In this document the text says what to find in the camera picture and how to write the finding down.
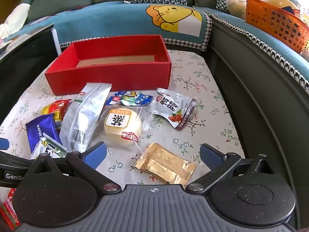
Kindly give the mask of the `white silver snack packet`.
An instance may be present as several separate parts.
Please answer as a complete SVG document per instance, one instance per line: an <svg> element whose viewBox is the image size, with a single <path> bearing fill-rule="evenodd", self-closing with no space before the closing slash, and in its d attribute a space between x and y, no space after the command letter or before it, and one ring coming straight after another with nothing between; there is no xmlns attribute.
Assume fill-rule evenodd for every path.
<svg viewBox="0 0 309 232"><path fill-rule="evenodd" d="M87 83L70 104L60 130L66 152L86 151L111 88L108 83Z"/></svg>

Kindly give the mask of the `round bun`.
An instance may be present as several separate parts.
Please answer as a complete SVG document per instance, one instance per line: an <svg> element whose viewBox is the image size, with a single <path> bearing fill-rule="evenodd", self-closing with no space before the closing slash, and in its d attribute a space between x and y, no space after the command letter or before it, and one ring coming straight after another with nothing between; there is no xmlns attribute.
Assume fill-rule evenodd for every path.
<svg viewBox="0 0 309 232"><path fill-rule="evenodd" d="M92 136L108 148L140 149L142 135L150 129L153 114L145 106L108 106Z"/></svg>

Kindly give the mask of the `green white Kaprons wafer packet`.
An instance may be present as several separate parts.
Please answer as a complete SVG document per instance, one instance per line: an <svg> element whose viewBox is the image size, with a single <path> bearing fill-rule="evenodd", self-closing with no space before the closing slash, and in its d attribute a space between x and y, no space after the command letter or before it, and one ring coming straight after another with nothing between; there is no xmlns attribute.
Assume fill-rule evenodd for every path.
<svg viewBox="0 0 309 232"><path fill-rule="evenodd" d="M49 154L51 158L65 158L66 148L47 134L43 133L36 144L30 159L37 159L40 154Z"/></svg>

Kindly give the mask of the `blue wafer biscuit packet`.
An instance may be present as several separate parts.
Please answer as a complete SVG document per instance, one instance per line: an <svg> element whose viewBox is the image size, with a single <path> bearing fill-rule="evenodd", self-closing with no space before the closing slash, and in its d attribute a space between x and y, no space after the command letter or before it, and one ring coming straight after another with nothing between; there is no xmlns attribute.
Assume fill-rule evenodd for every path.
<svg viewBox="0 0 309 232"><path fill-rule="evenodd" d="M26 123L26 131L31 152L34 151L35 146L43 136L43 133L56 140L58 143L61 143L54 121L54 113L40 115Z"/></svg>

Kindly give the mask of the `gold foil snack packet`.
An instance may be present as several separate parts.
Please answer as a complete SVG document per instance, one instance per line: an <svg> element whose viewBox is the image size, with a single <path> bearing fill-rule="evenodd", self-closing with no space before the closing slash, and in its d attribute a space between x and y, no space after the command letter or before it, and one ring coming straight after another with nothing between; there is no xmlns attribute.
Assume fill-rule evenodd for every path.
<svg viewBox="0 0 309 232"><path fill-rule="evenodd" d="M196 163L187 161L153 142L137 160L135 167L164 184L180 184L186 187L196 169Z"/></svg>

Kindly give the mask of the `red yellow snack packet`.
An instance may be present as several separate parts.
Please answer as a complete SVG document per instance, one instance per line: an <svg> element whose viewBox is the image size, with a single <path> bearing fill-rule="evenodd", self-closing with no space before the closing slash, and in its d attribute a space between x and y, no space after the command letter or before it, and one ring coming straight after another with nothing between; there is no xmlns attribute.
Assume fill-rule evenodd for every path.
<svg viewBox="0 0 309 232"><path fill-rule="evenodd" d="M48 106L44 107L41 110L41 115L51 114L53 113L53 118L55 121L55 125L57 130L61 129L63 117L66 113L66 110L69 107L70 99L68 100L57 100Z"/></svg>

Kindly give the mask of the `white duck neck snack packet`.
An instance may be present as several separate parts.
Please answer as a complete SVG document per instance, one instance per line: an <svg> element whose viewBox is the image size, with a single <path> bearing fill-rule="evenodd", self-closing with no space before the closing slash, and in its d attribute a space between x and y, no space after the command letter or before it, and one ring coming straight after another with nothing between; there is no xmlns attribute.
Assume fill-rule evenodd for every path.
<svg viewBox="0 0 309 232"><path fill-rule="evenodd" d="M165 118L181 131L197 106L197 100L167 89L157 88L158 96L150 104L151 112Z"/></svg>

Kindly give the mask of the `red crown spicy strip packet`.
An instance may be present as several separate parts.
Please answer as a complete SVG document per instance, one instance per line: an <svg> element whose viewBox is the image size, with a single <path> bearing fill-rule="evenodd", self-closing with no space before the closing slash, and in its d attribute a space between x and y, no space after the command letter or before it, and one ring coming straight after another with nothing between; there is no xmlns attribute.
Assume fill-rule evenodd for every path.
<svg viewBox="0 0 309 232"><path fill-rule="evenodd" d="M4 219L4 222L12 230L17 229L20 226L19 219L13 208L13 196L14 196L15 190L16 190L15 188L10 189L6 199L1 205L1 216Z"/></svg>

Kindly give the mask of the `blue sausage snack packet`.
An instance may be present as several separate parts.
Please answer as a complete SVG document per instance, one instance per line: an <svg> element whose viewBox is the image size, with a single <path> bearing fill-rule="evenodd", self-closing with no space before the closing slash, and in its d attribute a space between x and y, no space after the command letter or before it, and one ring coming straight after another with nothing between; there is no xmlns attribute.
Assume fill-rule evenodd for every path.
<svg viewBox="0 0 309 232"><path fill-rule="evenodd" d="M152 101L153 96L139 91L118 91L111 96L106 105L144 106Z"/></svg>

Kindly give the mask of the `dark green sofa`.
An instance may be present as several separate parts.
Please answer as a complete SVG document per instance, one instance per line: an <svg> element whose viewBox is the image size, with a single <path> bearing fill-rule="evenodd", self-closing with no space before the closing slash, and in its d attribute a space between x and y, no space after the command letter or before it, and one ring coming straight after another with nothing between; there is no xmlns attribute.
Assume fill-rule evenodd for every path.
<svg viewBox="0 0 309 232"><path fill-rule="evenodd" d="M290 224L308 227L308 62L244 20L217 11L216 0L188 0L211 14L201 55L222 92L247 157L266 154L290 183Z"/></svg>

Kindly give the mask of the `black side table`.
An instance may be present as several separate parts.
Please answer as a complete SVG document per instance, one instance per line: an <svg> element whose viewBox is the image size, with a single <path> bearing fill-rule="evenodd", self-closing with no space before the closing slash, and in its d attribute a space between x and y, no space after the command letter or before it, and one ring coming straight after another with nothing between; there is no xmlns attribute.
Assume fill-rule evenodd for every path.
<svg viewBox="0 0 309 232"><path fill-rule="evenodd" d="M53 24L13 38L1 48L1 122L22 93L61 54Z"/></svg>

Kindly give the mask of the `red cardboard box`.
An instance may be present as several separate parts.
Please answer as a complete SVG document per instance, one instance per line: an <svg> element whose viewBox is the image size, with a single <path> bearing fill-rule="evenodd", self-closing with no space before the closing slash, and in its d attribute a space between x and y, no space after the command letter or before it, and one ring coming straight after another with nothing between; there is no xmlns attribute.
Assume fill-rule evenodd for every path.
<svg viewBox="0 0 309 232"><path fill-rule="evenodd" d="M117 36L70 44L47 69L54 95L77 94L87 83L112 91L167 89L172 62L160 35Z"/></svg>

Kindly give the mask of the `teal lion sofa cover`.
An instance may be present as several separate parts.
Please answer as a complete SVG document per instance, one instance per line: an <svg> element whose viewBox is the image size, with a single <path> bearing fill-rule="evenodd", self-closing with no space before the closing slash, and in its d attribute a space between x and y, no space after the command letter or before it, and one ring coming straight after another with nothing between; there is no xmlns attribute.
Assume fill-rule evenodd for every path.
<svg viewBox="0 0 309 232"><path fill-rule="evenodd" d="M120 1L99 3L43 17L24 25L21 30L5 40L9 41L39 27L53 25L62 48L73 42L100 37L161 35L167 44L204 51L210 38L214 36L215 24L219 24L246 36L294 78L304 91L308 91L308 62L283 42L244 20L215 9L193 7L190 10L200 13L202 22L199 24L199 35L191 36L182 30L180 32L162 30L153 23L154 15L146 12L148 8L150 4L130 4Z"/></svg>

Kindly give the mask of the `orange plastic basket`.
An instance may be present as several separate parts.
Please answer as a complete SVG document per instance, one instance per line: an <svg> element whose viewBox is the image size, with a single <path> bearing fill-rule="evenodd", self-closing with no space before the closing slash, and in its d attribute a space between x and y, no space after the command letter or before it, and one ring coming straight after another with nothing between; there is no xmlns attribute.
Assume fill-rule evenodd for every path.
<svg viewBox="0 0 309 232"><path fill-rule="evenodd" d="M246 23L301 53L308 42L308 25L295 15L261 0L246 0Z"/></svg>

